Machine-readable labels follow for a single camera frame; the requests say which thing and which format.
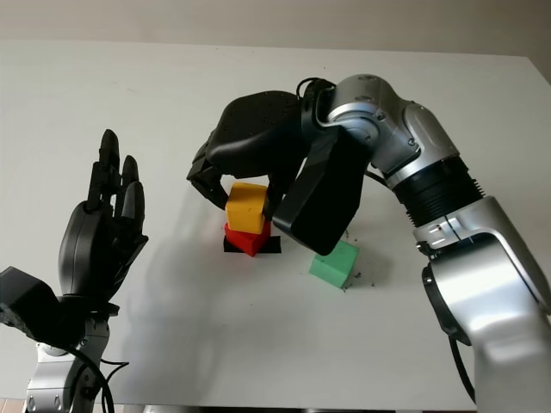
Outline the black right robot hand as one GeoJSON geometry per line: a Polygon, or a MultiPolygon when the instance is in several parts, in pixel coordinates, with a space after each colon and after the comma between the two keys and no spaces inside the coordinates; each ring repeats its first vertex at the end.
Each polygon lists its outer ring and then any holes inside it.
{"type": "Polygon", "coordinates": [[[302,136],[299,98],[271,90],[230,102],[192,161],[187,180],[206,199],[223,209],[229,195],[221,178],[269,178],[263,207],[271,220],[307,155],[302,136]]]}

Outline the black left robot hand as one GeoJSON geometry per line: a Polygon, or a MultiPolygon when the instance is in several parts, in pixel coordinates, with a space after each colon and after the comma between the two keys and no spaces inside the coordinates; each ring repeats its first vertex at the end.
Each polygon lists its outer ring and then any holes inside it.
{"type": "Polygon", "coordinates": [[[59,249],[62,300],[115,314],[110,302],[148,242],[145,192],[137,161],[120,159],[115,132],[105,130],[87,198],[73,210],[59,249]]]}

